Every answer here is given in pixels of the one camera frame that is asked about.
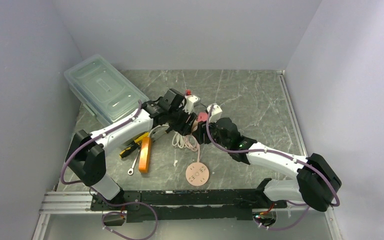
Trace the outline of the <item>beige cube socket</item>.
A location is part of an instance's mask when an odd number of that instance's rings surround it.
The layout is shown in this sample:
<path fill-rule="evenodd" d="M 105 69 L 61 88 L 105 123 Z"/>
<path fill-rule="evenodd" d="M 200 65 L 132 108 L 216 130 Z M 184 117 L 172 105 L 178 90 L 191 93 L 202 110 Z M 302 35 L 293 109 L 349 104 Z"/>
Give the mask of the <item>beige cube socket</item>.
<path fill-rule="evenodd" d="M 197 120 L 194 121 L 194 123 L 192 124 L 192 129 L 191 129 L 191 132 L 195 132 L 197 131 L 199 128 L 199 122 Z"/>

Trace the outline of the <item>pink round socket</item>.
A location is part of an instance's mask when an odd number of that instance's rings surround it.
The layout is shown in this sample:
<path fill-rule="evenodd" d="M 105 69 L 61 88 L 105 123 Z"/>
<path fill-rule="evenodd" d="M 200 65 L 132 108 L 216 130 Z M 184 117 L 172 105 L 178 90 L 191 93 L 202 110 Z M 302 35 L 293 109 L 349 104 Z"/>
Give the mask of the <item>pink round socket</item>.
<path fill-rule="evenodd" d="M 208 167 L 201 162 L 191 163 L 185 171 L 187 182 L 195 187 L 202 186 L 207 183 L 210 177 Z"/>

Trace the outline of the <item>pink socket cable plug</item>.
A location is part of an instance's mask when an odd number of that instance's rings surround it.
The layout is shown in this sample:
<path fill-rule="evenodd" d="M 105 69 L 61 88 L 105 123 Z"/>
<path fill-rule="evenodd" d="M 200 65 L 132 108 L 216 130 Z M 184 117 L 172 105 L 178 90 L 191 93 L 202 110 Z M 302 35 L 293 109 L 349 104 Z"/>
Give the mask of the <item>pink socket cable plug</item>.
<path fill-rule="evenodd" d="M 199 163 L 201 160 L 201 145 L 193 135 L 186 136 L 185 143 L 187 147 L 197 153 L 196 162 Z"/>

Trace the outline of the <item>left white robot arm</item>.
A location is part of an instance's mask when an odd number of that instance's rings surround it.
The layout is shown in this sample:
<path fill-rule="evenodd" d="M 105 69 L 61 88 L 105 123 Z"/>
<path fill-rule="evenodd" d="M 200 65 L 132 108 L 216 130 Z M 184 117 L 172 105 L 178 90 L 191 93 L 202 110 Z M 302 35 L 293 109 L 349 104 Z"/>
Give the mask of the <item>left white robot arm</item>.
<path fill-rule="evenodd" d="M 124 191 L 107 173 L 107 154 L 157 126 L 168 125 L 182 136 L 191 134 L 197 119 L 194 107 L 199 103 L 199 97 L 170 88 L 155 101 L 140 101 L 133 113 L 107 127 L 91 133 L 79 130 L 72 137 L 60 183 L 70 184 L 64 179 L 66 169 L 70 169 L 77 182 L 98 192 L 109 209 L 119 209 L 125 202 Z"/>

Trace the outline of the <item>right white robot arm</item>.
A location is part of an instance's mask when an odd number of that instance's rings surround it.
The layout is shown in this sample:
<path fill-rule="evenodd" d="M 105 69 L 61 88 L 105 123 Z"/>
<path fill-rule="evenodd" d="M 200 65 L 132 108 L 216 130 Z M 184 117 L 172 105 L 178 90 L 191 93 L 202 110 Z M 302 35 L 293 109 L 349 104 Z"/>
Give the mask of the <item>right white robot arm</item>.
<path fill-rule="evenodd" d="M 259 184 L 255 200 L 262 208 L 276 201 L 296 201 L 325 212 L 340 204 L 342 181 L 320 154 L 296 155 L 268 147 L 242 135 L 228 117 L 212 123 L 200 121 L 192 135 L 199 144 L 213 144 L 239 163 L 265 167 L 288 177 L 266 178 Z"/>

